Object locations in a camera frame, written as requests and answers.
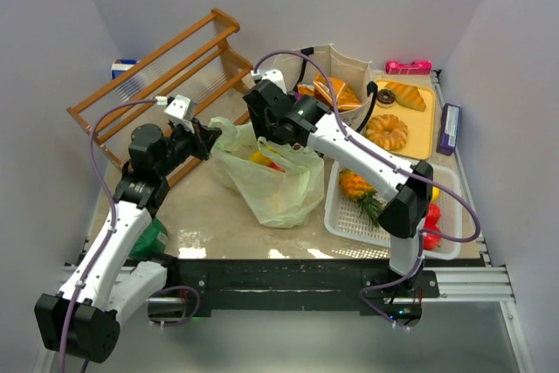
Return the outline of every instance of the green object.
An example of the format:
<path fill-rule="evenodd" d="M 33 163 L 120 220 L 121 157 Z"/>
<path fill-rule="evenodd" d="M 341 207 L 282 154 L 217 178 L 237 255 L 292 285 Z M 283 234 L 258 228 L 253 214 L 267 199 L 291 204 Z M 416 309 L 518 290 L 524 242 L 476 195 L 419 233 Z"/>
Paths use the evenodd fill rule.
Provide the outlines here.
<path fill-rule="evenodd" d="M 210 127 L 222 130 L 211 151 L 217 179 L 243 196 L 259 223 L 280 228 L 305 224 L 324 198 L 324 161 L 308 148 L 256 140 L 252 124 L 236 126 L 217 117 Z M 249 162 L 257 150 L 285 172 Z"/>
<path fill-rule="evenodd" d="M 166 245 L 167 229 L 157 218 L 154 218 L 136 241 L 129 257 L 131 259 L 146 259 L 154 253 L 164 252 Z"/>

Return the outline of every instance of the pink box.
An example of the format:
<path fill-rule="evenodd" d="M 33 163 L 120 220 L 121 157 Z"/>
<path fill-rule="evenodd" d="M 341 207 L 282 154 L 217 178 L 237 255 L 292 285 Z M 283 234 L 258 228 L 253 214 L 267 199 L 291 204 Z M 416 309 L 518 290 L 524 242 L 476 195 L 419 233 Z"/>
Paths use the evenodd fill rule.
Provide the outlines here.
<path fill-rule="evenodd" d="M 410 65 L 402 65 L 395 60 L 386 62 L 387 74 L 429 74 L 431 68 L 429 60 L 414 61 Z"/>

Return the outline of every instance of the donut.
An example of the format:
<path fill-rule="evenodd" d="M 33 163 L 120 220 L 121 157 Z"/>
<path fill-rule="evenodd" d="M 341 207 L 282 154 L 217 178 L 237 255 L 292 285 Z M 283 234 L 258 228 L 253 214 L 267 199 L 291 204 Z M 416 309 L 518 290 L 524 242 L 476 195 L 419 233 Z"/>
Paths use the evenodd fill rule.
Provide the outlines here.
<path fill-rule="evenodd" d="M 384 150 L 398 150 L 408 140 L 408 126 L 395 115 L 378 115 L 367 123 L 365 137 Z"/>
<path fill-rule="evenodd" d="M 396 103 L 396 95 L 390 89 L 381 89 L 376 96 L 379 107 L 390 108 Z"/>

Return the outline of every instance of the lemon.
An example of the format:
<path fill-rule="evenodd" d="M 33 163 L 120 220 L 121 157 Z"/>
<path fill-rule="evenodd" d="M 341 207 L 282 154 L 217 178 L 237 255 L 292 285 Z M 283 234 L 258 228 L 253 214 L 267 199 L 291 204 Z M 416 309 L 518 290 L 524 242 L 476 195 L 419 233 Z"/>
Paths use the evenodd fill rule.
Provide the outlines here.
<path fill-rule="evenodd" d="M 440 190 L 437 187 L 433 187 L 433 197 L 431 198 L 431 202 L 437 201 L 440 197 Z"/>

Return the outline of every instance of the beige table surface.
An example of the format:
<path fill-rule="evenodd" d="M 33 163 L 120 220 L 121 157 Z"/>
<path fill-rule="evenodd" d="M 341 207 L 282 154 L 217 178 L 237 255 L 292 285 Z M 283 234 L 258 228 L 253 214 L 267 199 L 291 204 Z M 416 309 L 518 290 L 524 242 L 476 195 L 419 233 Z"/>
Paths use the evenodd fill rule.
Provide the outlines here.
<path fill-rule="evenodd" d="M 384 72 L 376 73 L 376 79 L 382 77 L 433 89 L 429 76 L 387 76 Z M 244 106 L 242 100 L 227 96 L 228 98 L 218 101 L 219 107 L 224 107 L 224 112 L 220 114 L 223 116 L 229 116 L 231 106 Z M 437 104 L 433 145 L 436 145 L 440 114 L 440 105 Z M 458 173 L 453 156 L 433 152 L 428 161 Z M 386 248 L 339 238 L 329 233 L 323 222 L 324 203 L 311 213 L 304 226 L 293 229 L 264 227 L 257 222 L 237 192 L 225 188 L 216 180 L 211 166 L 209 160 L 190 172 L 171 190 L 157 213 L 169 232 L 166 253 L 186 259 L 342 259 L 387 258 L 390 255 L 390 250 Z M 328 185 L 331 166 L 332 161 L 326 160 L 325 185 Z M 110 165 L 106 178 L 109 187 L 114 190 L 120 172 Z M 91 240 L 97 235 L 107 213 L 107 199 L 102 197 L 93 221 Z M 471 236 L 472 233 L 472 222 L 464 211 L 463 236 Z M 479 256 L 475 243 L 462 245 L 459 258 L 477 259 Z"/>

